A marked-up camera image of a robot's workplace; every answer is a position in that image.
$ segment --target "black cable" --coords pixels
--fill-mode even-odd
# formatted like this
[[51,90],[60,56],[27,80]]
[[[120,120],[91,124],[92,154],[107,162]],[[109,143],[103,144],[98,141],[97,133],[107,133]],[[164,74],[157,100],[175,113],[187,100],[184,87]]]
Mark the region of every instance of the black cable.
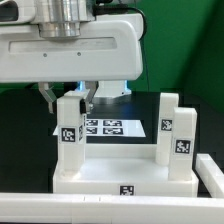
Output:
[[145,16],[144,12],[142,12],[142,10],[140,10],[140,9],[137,9],[137,8],[134,8],[134,7],[128,7],[127,9],[129,11],[137,12],[142,16],[142,19],[143,19],[143,33],[142,33],[142,36],[140,38],[140,40],[142,40],[144,38],[144,36],[146,35],[147,30],[148,30],[148,24],[147,24],[146,16]]
[[148,88],[148,92],[149,92],[150,91],[150,87],[149,87],[149,67],[148,67],[148,60],[147,60],[147,56],[146,56],[145,40],[144,39],[142,39],[141,44],[142,44],[142,56],[143,56],[143,60],[144,60],[144,64],[145,64],[147,88]]

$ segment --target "square tag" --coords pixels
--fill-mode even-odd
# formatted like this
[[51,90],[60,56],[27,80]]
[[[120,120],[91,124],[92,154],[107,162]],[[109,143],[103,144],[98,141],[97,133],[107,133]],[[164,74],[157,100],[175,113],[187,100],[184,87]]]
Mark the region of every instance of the square tag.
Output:
[[60,139],[61,142],[75,143],[76,140],[75,128],[66,128],[66,127],[61,128]]

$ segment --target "white block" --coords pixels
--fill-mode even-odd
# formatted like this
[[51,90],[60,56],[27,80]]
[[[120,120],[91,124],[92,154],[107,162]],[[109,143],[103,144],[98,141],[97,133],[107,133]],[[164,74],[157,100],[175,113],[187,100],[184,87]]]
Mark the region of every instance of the white block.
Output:
[[3,223],[223,224],[224,200],[183,197],[120,197],[0,194]]
[[169,180],[191,180],[197,112],[193,108],[174,108]]
[[69,92],[57,100],[58,164],[60,172],[78,172],[85,160],[86,131],[80,101],[85,93]]
[[196,171],[213,198],[224,198],[224,175],[210,155],[197,155]]
[[169,164],[172,123],[174,107],[178,106],[179,96],[173,93],[161,93],[156,162],[158,165],[167,166]]

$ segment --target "white pillar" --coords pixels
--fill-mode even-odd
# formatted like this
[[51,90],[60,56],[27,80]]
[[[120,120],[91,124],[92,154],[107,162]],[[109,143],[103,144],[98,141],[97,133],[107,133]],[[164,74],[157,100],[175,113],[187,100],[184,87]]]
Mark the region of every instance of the white pillar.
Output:
[[169,164],[173,113],[178,102],[178,94],[161,93],[160,95],[156,163],[162,166]]
[[196,122],[195,109],[174,108],[169,180],[191,180]]
[[85,114],[80,112],[84,96],[69,92],[57,100],[58,166],[64,175],[77,173],[85,160]]

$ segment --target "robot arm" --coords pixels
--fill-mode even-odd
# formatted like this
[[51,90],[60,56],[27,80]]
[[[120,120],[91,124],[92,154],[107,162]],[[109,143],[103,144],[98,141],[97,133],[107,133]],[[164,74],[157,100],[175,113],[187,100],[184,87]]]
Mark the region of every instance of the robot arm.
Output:
[[[133,80],[142,73],[141,15],[94,16],[87,0],[27,2],[16,2],[24,12],[17,21],[2,24],[29,17],[32,25],[0,27],[0,82]],[[32,7],[35,15],[26,14]]]

